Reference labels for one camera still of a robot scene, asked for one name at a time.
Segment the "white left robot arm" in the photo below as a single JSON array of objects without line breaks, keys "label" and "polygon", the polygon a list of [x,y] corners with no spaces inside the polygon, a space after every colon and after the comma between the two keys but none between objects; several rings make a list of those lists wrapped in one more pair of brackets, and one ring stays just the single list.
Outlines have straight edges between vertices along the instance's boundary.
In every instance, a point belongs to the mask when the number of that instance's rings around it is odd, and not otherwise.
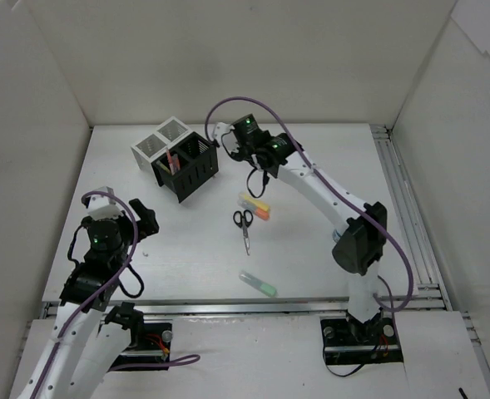
[{"label": "white left robot arm", "polygon": [[144,315],[134,303],[109,306],[141,240],[157,234],[156,214],[139,199],[104,190],[82,196],[90,248],[60,294],[51,335],[21,398],[89,398],[127,348],[141,345]]}]

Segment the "green highlighter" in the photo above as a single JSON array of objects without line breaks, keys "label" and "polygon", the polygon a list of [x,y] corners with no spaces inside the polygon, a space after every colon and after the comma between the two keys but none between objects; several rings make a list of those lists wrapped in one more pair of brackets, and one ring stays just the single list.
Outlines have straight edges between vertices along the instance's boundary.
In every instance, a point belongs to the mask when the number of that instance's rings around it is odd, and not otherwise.
[{"label": "green highlighter", "polygon": [[255,277],[250,273],[241,271],[239,279],[256,291],[263,293],[268,298],[275,298],[277,296],[277,290],[274,286],[266,283],[265,281]]}]

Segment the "red-orange gel pen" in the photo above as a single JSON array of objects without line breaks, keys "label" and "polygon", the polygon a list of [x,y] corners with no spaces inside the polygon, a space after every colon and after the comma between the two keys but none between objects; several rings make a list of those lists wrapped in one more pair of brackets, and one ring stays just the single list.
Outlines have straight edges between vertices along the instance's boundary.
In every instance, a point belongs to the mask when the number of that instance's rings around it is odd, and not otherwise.
[{"label": "red-orange gel pen", "polygon": [[173,175],[173,174],[175,174],[175,166],[174,166],[174,162],[173,162],[171,152],[169,151],[168,148],[166,148],[166,158],[167,158],[167,162],[168,162],[171,174]]}]

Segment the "purple gel pen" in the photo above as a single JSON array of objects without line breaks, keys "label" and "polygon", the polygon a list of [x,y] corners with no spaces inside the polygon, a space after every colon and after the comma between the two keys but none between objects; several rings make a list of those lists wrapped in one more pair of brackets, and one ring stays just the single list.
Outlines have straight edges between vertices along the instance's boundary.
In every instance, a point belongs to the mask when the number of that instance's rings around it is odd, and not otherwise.
[{"label": "purple gel pen", "polygon": [[172,162],[173,162],[174,170],[177,173],[178,171],[181,170],[181,164],[180,164],[180,159],[179,159],[178,154],[174,154],[172,156]]}]

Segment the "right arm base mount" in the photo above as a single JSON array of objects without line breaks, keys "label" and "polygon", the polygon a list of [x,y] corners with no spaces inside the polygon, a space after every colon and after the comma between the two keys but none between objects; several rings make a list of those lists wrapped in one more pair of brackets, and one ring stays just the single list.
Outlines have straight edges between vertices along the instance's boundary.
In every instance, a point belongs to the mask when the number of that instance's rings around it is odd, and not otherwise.
[{"label": "right arm base mount", "polygon": [[324,363],[330,367],[403,362],[393,319],[376,315],[366,323],[345,318],[321,318]]}]

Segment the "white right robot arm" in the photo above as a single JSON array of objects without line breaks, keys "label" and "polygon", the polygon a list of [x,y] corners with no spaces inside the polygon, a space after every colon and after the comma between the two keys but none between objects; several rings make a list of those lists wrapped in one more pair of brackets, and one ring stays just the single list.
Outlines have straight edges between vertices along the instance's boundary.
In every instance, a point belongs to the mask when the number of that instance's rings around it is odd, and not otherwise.
[{"label": "white right robot arm", "polygon": [[380,312],[375,295],[387,209],[359,199],[330,179],[288,131],[271,135],[249,114],[229,125],[219,123],[212,131],[212,139],[220,145],[228,135],[235,137],[234,146],[225,148],[232,160],[244,161],[292,187],[332,224],[334,263],[351,276],[346,331],[356,342],[368,341],[376,333],[374,317]]}]

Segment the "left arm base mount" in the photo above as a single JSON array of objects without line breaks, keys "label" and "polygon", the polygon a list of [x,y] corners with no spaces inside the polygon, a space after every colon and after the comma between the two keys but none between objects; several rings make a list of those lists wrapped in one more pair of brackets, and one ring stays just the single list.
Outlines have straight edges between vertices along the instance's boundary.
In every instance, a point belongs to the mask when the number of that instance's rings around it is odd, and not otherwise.
[{"label": "left arm base mount", "polygon": [[136,340],[112,363],[111,372],[167,371],[171,360],[172,322],[144,322]]}]

